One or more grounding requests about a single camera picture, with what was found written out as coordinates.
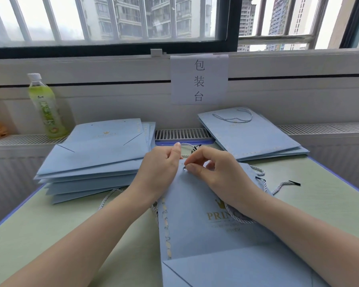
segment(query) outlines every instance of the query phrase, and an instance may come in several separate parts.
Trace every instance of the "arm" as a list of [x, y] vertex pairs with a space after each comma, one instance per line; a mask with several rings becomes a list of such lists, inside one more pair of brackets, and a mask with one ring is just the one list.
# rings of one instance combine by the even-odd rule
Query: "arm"
[[201, 147], [185, 165], [223, 201], [274, 232], [331, 286], [359, 286], [359, 238], [264, 193], [227, 152]]
[[113, 201], [20, 269], [0, 287], [88, 286], [128, 227], [172, 183], [181, 145], [155, 147], [133, 183]]

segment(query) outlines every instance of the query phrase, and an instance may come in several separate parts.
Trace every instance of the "person's left hand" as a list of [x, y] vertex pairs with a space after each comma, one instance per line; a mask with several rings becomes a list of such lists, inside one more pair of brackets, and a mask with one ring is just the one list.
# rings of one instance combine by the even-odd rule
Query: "person's left hand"
[[173, 147], [156, 146], [142, 160], [130, 188], [153, 204], [168, 189], [177, 174], [181, 144]]

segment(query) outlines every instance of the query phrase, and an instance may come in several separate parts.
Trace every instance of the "radiator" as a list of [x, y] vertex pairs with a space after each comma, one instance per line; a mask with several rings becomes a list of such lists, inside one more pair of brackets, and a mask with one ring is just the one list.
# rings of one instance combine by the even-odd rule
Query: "radiator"
[[[319, 163], [359, 188], [359, 123], [279, 126], [311, 151]], [[158, 130], [160, 140], [210, 137], [204, 129]], [[0, 220], [39, 185], [33, 181], [53, 145], [45, 135], [11, 135], [0, 140]]]

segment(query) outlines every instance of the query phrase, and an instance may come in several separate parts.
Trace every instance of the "fingernail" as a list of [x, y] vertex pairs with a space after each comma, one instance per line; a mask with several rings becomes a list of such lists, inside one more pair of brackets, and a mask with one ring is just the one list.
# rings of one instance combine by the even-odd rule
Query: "fingernail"
[[196, 168], [194, 167], [193, 164], [187, 164], [186, 165], [186, 170], [189, 171], [189, 172], [194, 172], [196, 170]]

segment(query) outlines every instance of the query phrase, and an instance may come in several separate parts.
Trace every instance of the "light green tabletop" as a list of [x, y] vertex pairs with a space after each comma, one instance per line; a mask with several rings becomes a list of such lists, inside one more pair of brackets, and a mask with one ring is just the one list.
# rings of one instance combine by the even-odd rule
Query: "light green tabletop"
[[[287, 203], [359, 237], [359, 192], [306, 156], [251, 161]], [[96, 212], [106, 193], [51, 205], [42, 189], [0, 226], [0, 283]], [[135, 221], [90, 286], [162, 286], [158, 227], [151, 210]]]

